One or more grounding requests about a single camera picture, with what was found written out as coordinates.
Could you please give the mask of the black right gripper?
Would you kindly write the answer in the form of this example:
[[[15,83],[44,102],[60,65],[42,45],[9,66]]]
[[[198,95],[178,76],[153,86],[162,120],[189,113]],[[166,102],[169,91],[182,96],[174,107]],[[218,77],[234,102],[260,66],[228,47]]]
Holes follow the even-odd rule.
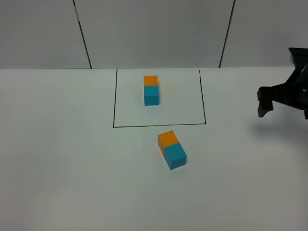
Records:
[[[259,101],[258,117],[273,111],[272,100],[304,111],[308,119],[308,70],[295,69],[285,83],[273,87],[260,87],[257,91]]]

